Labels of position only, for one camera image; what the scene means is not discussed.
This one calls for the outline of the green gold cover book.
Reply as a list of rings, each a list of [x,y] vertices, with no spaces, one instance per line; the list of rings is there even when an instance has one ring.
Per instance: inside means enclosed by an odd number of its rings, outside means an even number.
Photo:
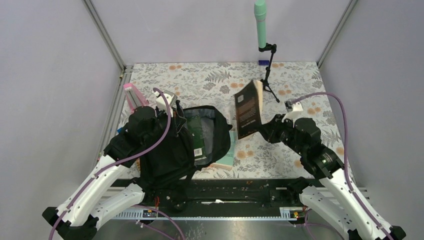
[[[199,115],[190,116],[187,118],[186,124],[193,139],[194,160],[205,159],[206,150],[201,117]]]

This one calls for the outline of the black student backpack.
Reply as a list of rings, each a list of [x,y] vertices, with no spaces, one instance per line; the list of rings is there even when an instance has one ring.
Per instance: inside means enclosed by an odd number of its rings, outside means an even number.
[[[224,157],[231,147],[233,126],[214,106],[203,105],[183,109],[186,123],[179,132],[171,127],[164,140],[140,157],[140,177],[134,182],[143,189],[164,189],[181,179],[190,181],[196,171]],[[206,157],[195,160],[195,140],[189,131],[190,121],[200,119]]]

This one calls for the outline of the dark brown book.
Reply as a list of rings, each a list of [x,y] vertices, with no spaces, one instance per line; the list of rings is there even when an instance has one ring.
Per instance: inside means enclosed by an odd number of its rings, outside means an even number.
[[[259,131],[262,126],[263,83],[251,80],[234,95],[237,139]]]

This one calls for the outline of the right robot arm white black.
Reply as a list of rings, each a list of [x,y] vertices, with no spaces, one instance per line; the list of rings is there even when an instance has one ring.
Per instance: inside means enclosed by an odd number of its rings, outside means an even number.
[[[318,180],[337,200],[326,199],[303,177],[287,191],[293,206],[303,204],[319,214],[345,240],[403,240],[406,232],[391,225],[370,205],[349,175],[338,155],[322,144],[321,130],[311,118],[296,121],[277,114],[259,127],[269,143],[283,143],[300,155],[303,168]]]

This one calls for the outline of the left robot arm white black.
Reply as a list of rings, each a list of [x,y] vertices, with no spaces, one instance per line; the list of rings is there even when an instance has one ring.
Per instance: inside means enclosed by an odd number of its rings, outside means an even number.
[[[154,202],[154,190],[135,182],[106,201],[101,197],[137,159],[159,147],[170,131],[173,113],[170,106],[160,112],[149,106],[136,109],[77,190],[59,206],[44,210],[42,216],[51,225],[48,239],[58,234],[64,240],[91,240],[122,211]]]

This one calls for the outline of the pink metronome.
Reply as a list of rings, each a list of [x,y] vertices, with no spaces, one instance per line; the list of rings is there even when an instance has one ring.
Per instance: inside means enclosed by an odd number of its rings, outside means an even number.
[[[131,110],[131,113],[138,107],[144,107],[149,105],[149,101],[145,96],[139,91],[139,89],[132,83],[126,83],[123,85],[123,90],[125,93],[125,98],[128,103],[128,106]]]

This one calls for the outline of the floral table mat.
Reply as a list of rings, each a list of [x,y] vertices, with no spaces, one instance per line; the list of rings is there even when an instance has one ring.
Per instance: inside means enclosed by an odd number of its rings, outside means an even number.
[[[234,125],[234,94],[252,80],[264,77],[266,68],[256,62],[139,63],[129,82],[139,89],[151,105],[153,88],[175,93],[182,107],[216,107]],[[323,95],[323,80],[313,61],[278,62],[271,65],[269,84],[273,93],[263,94],[262,122],[284,114],[284,102],[307,94],[301,102],[304,118],[312,118],[321,130],[322,142],[342,158],[344,145],[330,107]],[[196,179],[270,179],[308,177],[300,157],[281,143],[270,144],[259,133],[235,143],[231,169],[207,167],[195,173]]]

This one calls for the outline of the black tripod microphone stand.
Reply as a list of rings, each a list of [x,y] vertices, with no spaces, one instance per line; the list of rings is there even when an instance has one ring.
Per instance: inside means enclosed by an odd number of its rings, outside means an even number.
[[[265,68],[265,70],[266,70],[265,77],[264,77],[264,79],[260,80],[262,82],[262,89],[263,89],[264,92],[271,93],[273,95],[273,97],[275,98],[276,102],[280,103],[280,100],[278,99],[278,97],[276,96],[274,91],[271,89],[270,84],[269,84],[269,76],[270,76],[270,73],[271,73],[271,67],[272,67],[272,63],[273,63],[274,54],[277,51],[277,45],[266,43],[265,47],[259,48],[259,51],[260,52],[268,52],[268,51],[270,52],[270,59],[268,61],[268,66]]]

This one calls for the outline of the teal paperback book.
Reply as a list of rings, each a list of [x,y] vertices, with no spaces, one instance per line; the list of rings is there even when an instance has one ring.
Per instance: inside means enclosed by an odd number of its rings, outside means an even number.
[[[218,161],[212,163],[211,167],[221,168],[225,170],[231,170],[234,165],[234,158],[235,158],[235,148],[236,148],[236,140],[237,140],[237,133],[236,131],[230,131],[230,148],[228,152]]]

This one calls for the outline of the small blue block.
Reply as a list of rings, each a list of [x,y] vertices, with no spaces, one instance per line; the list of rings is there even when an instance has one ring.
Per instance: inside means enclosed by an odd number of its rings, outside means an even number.
[[[268,60],[259,60],[259,61],[258,61],[258,64],[259,64],[260,66],[265,66],[265,65],[268,65],[268,64],[269,64],[269,61],[268,61]]]

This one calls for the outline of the green microphone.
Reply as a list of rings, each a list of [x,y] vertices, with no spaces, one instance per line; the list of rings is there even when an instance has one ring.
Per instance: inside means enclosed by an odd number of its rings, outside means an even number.
[[[254,3],[254,16],[256,20],[256,32],[258,48],[263,49],[266,47],[266,16],[267,4],[264,0],[257,0]]]

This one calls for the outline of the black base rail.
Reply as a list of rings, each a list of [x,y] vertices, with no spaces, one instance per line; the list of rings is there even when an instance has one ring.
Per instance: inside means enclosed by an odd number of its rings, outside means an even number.
[[[192,179],[147,189],[141,205],[175,220],[297,220],[307,207],[300,186],[314,180]]]

